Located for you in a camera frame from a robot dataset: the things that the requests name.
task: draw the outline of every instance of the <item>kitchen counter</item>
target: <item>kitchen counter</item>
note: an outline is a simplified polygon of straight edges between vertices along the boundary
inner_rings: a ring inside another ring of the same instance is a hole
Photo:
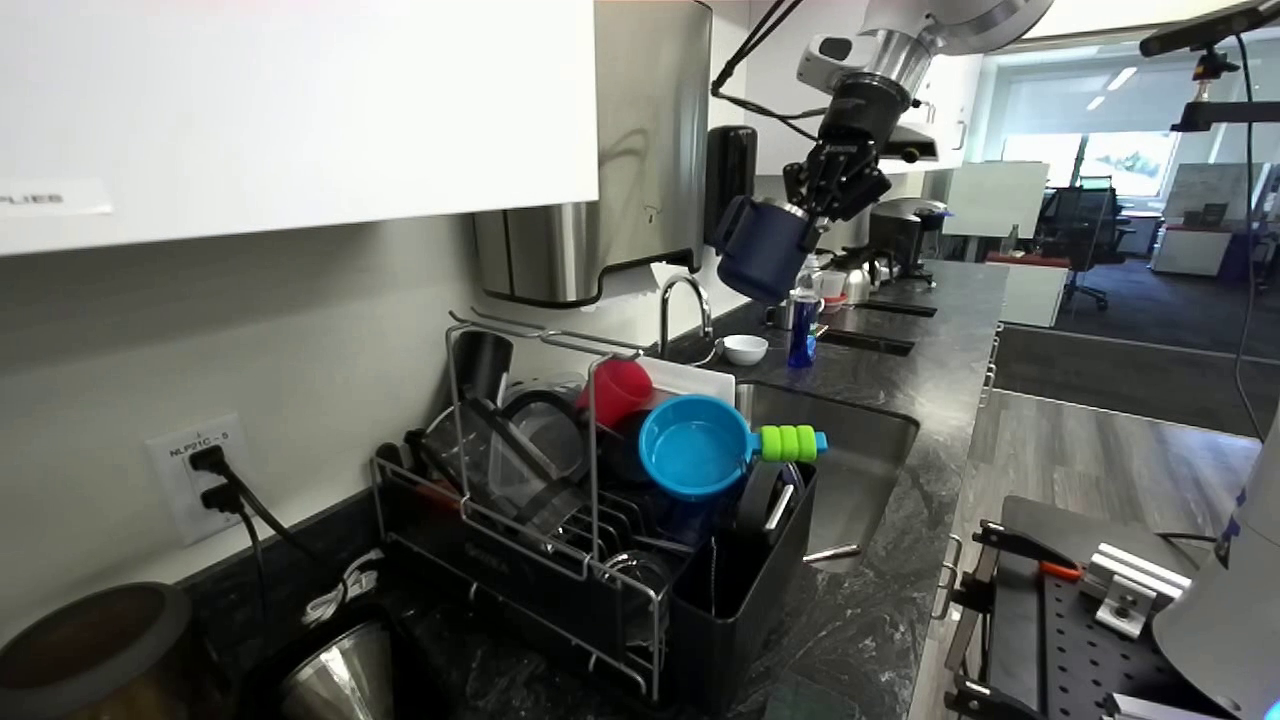
[[[741,380],[782,384],[921,420],[902,481],[854,560],[796,573],[789,618],[766,640],[733,716],[907,716],[956,493],[1001,323],[1003,268],[937,263],[937,293],[895,287],[885,301],[937,304],[937,314],[852,308],[833,328],[913,339],[913,356],[819,344],[817,369],[782,369],[782,332]],[[756,308],[715,332],[761,332]],[[410,615],[454,716],[695,716],[607,693],[552,651],[531,651],[454,592],[391,574],[391,606]]]

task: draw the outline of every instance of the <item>sink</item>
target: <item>sink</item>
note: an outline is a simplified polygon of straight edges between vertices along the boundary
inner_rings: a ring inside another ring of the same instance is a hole
[[[811,425],[833,453],[817,463],[806,552],[867,544],[902,476],[921,425],[901,410],[806,396],[776,384],[741,384],[747,425]]]

